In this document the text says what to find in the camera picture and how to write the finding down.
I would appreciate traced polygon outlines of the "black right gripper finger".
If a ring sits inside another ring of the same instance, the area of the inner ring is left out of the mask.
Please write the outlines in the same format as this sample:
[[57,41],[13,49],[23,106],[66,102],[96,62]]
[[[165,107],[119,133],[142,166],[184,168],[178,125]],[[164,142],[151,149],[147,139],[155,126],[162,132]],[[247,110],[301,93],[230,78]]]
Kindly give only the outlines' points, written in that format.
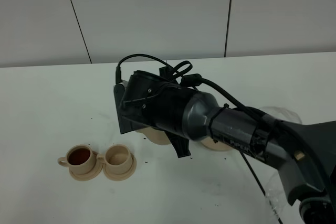
[[166,136],[173,145],[178,158],[190,156],[189,140],[179,135],[167,132]]

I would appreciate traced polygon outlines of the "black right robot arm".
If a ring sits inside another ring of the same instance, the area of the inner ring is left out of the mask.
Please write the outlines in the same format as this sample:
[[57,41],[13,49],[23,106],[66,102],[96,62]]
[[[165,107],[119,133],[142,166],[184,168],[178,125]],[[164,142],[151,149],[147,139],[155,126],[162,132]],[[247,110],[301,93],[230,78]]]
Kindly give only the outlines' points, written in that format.
[[276,169],[287,202],[305,223],[335,223],[335,122],[302,125],[244,106],[199,74],[164,78],[136,71],[119,114],[190,141],[207,137]]

